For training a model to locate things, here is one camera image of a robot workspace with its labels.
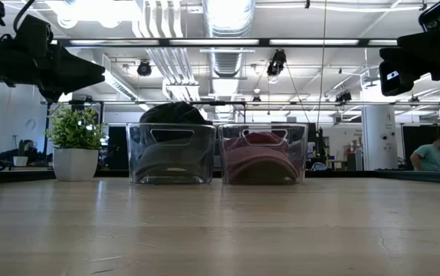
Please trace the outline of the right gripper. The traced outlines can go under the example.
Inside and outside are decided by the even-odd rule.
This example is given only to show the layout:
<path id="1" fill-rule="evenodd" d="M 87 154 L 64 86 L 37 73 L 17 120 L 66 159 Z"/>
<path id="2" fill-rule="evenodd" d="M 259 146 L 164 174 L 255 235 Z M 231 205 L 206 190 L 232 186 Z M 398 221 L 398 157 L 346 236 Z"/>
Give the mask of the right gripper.
<path id="1" fill-rule="evenodd" d="M 397 46 L 382 48 L 379 56 L 381 92 L 397 96 L 409 92 L 415 81 L 429 74 L 440 81 L 440 34 L 438 32 L 411 34 L 399 37 Z"/>

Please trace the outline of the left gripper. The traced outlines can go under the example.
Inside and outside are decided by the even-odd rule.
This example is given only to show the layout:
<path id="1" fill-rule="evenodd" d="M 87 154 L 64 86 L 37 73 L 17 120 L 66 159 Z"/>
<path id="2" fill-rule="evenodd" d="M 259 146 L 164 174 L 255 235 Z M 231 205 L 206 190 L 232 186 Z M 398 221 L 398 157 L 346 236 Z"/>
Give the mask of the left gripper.
<path id="1" fill-rule="evenodd" d="M 14 41 L 0 41 L 0 82 L 14 87 L 33 84 L 47 102 L 58 102 L 72 91 L 105 81 L 105 68 L 72 55 L 61 44 L 46 44 L 36 51 Z"/>

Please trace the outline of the pink cap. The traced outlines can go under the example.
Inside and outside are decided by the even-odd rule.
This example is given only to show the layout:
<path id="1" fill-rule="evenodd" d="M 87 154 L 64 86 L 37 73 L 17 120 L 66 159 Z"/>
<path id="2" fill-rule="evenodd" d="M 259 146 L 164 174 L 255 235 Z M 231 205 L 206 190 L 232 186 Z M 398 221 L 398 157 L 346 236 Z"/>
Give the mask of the pink cap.
<path id="1" fill-rule="evenodd" d="M 300 172 L 287 152 L 266 146 L 242 146 L 225 153 L 224 179 L 230 184 L 296 182 Z"/>

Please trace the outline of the green plant in white pot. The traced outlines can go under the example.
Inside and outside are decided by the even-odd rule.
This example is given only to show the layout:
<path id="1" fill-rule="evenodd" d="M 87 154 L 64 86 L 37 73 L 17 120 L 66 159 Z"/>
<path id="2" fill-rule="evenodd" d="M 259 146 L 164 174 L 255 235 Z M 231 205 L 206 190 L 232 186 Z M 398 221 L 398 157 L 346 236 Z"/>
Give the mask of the green plant in white pot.
<path id="1" fill-rule="evenodd" d="M 101 140 L 105 137 L 99 113 L 90 106 L 60 103 L 48 115 L 44 135 L 53 146 L 52 166 L 56 179 L 88 181 L 97 170 Z"/>

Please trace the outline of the black ceiling spotlight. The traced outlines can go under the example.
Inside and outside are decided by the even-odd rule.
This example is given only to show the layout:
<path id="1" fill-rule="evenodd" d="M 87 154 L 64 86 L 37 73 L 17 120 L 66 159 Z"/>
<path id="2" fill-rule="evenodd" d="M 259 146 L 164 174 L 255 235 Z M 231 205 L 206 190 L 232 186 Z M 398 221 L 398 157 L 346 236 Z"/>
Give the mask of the black ceiling spotlight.
<path id="1" fill-rule="evenodd" d="M 148 77 L 152 73 L 149 60 L 141 60 L 136 72 L 141 77 Z"/>

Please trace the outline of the white round pillar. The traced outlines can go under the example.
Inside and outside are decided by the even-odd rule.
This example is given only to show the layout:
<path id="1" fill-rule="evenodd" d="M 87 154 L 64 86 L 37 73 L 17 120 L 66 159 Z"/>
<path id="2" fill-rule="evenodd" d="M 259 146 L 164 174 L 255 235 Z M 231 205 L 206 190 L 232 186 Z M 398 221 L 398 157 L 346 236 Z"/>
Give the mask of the white round pillar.
<path id="1" fill-rule="evenodd" d="M 397 169 L 395 108 L 369 105 L 362 108 L 363 167 L 365 170 Z"/>

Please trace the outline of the person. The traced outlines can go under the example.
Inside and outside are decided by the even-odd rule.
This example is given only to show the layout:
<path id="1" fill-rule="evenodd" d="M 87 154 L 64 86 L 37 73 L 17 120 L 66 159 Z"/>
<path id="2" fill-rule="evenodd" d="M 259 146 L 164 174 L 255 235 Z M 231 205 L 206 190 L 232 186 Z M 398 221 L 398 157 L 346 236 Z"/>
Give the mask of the person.
<path id="1" fill-rule="evenodd" d="M 415 171 L 440 172 L 440 136 L 417 148 L 410 156 Z"/>

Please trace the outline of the silver ventilation duct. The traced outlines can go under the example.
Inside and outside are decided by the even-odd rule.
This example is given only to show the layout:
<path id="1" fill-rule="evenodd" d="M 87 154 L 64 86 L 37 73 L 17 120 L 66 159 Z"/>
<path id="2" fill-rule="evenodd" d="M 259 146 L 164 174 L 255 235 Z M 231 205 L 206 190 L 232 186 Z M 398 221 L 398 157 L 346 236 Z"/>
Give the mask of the silver ventilation duct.
<path id="1" fill-rule="evenodd" d="M 255 0 L 202 0 L 205 36 L 208 38 L 246 38 L 254 20 Z M 210 65 L 218 77 L 236 77 L 243 54 L 210 54 Z"/>

